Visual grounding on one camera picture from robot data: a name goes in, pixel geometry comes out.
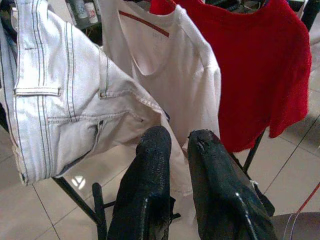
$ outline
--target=white t-shirt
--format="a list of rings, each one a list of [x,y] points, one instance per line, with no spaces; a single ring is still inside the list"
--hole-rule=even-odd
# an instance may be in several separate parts
[[[180,146],[193,130],[219,136],[220,69],[186,10],[177,5],[168,15],[155,15],[123,0],[101,0],[100,8],[104,51],[169,115]]]

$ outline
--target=red shirt sleeve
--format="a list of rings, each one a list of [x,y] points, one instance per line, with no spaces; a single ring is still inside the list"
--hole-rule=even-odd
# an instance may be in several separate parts
[[[287,56],[286,71],[275,86],[270,116],[270,138],[280,135],[287,127],[302,120],[308,113],[308,85],[311,71],[309,33],[301,26],[295,35],[294,51]]]

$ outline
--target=tile floor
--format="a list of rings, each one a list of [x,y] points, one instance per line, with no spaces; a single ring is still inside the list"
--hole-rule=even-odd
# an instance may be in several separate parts
[[[299,209],[320,180],[320,43],[312,46],[309,114],[281,136],[264,134],[249,174],[271,202],[276,215]],[[244,162],[248,151],[237,154]],[[116,198],[121,177],[130,164],[134,149],[113,151],[79,163],[66,176],[76,191],[92,207],[91,185],[103,185],[105,202]],[[304,208],[320,212],[320,191]],[[112,208],[106,210],[110,224]],[[96,226],[51,180],[27,187],[17,174],[8,134],[0,128],[0,239],[1,240],[95,240]],[[197,240],[196,231],[176,220],[170,239]]]

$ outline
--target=white jeans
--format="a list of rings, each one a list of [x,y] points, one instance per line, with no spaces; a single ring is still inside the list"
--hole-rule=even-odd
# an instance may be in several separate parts
[[[61,176],[84,157],[134,145],[149,127],[172,138],[171,190],[190,193],[188,165],[163,110],[46,0],[17,0],[17,62],[0,25],[0,102],[25,184]]]

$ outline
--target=jeans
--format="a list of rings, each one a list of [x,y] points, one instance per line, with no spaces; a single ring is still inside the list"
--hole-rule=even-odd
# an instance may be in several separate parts
[[[172,191],[189,193],[182,149],[148,92],[46,0],[17,0],[16,7],[16,55],[0,25],[0,102],[22,181],[61,176],[86,157],[134,147],[146,129],[164,126],[172,138]]]

